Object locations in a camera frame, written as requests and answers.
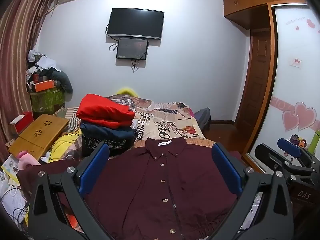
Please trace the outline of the wooden lap desk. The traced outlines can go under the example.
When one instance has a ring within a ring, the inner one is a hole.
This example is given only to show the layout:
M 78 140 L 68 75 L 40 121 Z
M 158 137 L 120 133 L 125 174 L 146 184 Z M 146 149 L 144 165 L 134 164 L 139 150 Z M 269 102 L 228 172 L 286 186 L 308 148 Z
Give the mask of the wooden lap desk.
M 20 152 L 27 151 L 39 160 L 47 153 L 67 124 L 68 119 L 42 114 L 18 136 L 10 146 L 9 153 L 17 158 Z

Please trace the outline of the dark grey backpack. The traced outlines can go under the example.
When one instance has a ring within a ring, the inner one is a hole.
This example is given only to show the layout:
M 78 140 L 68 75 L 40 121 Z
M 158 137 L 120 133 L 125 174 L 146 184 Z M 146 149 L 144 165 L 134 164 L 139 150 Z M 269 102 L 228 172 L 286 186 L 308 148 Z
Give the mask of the dark grey backpack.
M 196 113 L 194 113 L 194 116 L 201 130 L 209 129 L 211 116 L 210 109 L 208 107 L 197 111 Z

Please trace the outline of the dark grey clothes pile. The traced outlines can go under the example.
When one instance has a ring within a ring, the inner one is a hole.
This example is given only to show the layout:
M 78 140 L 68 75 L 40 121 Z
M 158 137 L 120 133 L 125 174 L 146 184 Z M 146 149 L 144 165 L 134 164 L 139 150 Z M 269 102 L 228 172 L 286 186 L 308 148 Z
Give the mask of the dark grey clothes pile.
M 39 76 L 46 76 L 48 80 L 59 81 L 60 86 L 67 94 L 73 93 L 72 84 L 65 72 L 58 71 L 55 68 L 44 69 L 39 72 Z

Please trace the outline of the small wall monitor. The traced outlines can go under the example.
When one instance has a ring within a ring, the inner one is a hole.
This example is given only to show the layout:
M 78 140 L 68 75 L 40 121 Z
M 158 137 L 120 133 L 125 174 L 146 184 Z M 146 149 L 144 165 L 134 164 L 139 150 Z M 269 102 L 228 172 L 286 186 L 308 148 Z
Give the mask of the small wall monitor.
M 117 59 L 145 60 L 149 41 L 141 38 L 122 37 L 118 41 Z

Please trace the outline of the wooden door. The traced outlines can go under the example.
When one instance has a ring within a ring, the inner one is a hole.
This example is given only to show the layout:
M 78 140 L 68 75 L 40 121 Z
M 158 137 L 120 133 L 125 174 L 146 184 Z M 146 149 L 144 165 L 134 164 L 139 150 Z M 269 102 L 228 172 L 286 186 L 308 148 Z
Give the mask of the wooden door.
M 235 126 L 249 139 L 263 103 L 271 59 L 271 32 L 258 29 L 251 32 L 249 62 Z

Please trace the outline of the red tissue box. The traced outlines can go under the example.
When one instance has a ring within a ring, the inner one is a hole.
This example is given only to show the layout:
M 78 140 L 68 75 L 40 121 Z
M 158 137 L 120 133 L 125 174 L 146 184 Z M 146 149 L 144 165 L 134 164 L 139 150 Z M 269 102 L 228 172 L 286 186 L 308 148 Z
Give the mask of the red tissue box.
M 9 123 L 10 131 L 13 134 L 20 134 L 33 122 L 33 120 L 34 118 L 32 112 L 23 112 Z

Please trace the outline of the yellow headboard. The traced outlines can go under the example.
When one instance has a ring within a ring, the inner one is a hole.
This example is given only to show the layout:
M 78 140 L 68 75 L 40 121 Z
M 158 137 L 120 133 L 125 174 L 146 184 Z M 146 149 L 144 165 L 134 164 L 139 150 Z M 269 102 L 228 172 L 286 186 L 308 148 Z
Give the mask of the yellow headboard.
M 117 94 L 119 95 L 128 95 L 133 97 L 138 97 L 138 94 L 131 88 L 123 87 L 120 90 L 117 91 Z

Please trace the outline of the striped red curtain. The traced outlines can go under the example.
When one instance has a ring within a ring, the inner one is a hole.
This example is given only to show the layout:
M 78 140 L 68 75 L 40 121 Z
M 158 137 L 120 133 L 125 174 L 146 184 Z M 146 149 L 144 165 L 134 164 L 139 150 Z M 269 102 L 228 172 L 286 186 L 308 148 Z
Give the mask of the striped red curtain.
M 27 55 L 37 41 L 54 0 L 12 0 L 1 16 L 1 162 L 13 137 L 9 123 L 31 111 L 27 92 Z

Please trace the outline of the wooden overhead cabinet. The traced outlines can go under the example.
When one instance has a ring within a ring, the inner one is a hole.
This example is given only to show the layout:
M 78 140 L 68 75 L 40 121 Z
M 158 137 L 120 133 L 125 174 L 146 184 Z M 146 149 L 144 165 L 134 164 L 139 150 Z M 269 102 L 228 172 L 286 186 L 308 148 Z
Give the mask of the wooden overhead cabinet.
M 280 4 L 306 0 L 223 0 L 224 17 L 245 29 L 270 27 L 268 3 Z

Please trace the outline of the yellow garment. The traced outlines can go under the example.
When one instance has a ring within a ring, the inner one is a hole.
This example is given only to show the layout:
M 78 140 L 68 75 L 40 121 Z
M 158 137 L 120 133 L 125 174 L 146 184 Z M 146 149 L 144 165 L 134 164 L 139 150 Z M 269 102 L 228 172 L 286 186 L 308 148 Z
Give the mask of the yellow garment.
M 77 129 L 75 132 L 69 132 L 59 137 L 52 145 L 48 163 L 60 160 L 80 135 L 82 135 L 82 132 L 80 129 Z

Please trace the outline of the maroon button-up shirt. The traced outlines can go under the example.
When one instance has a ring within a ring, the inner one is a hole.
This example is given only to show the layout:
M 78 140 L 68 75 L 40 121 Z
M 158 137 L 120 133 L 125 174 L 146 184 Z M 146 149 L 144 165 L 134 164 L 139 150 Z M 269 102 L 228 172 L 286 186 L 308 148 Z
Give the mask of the maroon button-up shirt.
M 40 171 L 60 174 L 83 159 L 20 170 L 29 203 Z M 71 227 L 81 231 L 65 196 L 59 198 Z M 203 239 L 217 230 L 236 195 L 213 162 L 211 147 L 149 138 L 143 147 L 109 157 L 84 200 L 111 239 Z

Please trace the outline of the navy folded garment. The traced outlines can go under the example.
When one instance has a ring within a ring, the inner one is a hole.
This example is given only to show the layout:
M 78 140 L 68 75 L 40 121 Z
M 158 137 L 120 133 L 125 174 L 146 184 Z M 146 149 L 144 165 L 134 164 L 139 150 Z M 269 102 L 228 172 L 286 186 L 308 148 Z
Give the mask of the navy folded garment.
M 80 129 L 84 136 L 108 143 L 133 143 L 136 139 L 136 130 L 131 127 L 122 127 L 111 129 L 104 126 L 98 126 L 87 122 L 80 124 Z

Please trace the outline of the orange shoe box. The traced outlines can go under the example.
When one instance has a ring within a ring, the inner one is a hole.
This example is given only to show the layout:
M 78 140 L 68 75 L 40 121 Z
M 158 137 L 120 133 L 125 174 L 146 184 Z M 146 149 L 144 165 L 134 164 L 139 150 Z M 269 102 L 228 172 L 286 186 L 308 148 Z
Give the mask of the orange shoe box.
M 47 80 L 47 81 L 42 81 L 38 83 L 31 83 L 31 90 L 35 93 L 41 92 L 47 89 L 54 88 L 54 81 L 53 80 Z

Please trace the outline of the green patterned storage box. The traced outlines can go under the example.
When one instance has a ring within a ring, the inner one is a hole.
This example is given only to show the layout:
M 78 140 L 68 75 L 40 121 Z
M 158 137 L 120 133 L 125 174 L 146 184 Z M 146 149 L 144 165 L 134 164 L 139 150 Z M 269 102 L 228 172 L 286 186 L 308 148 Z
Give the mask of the green patterned storage box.
M 57 88 L 30 93 L 30 98 L 32 110 L 35 113 L 54 114 L 65 104 L 65 94 Z

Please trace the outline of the red folded garment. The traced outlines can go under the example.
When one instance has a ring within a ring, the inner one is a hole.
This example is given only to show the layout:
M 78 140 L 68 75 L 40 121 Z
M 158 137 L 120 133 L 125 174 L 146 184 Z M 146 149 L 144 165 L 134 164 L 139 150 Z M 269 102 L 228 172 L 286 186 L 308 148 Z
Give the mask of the red folded garment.
M 118 129 L 130 127 L 135 113 L 127 105 L 117 104 L 103 96 L 87 94 L 80 102 L 76 117 L 84 122 Z

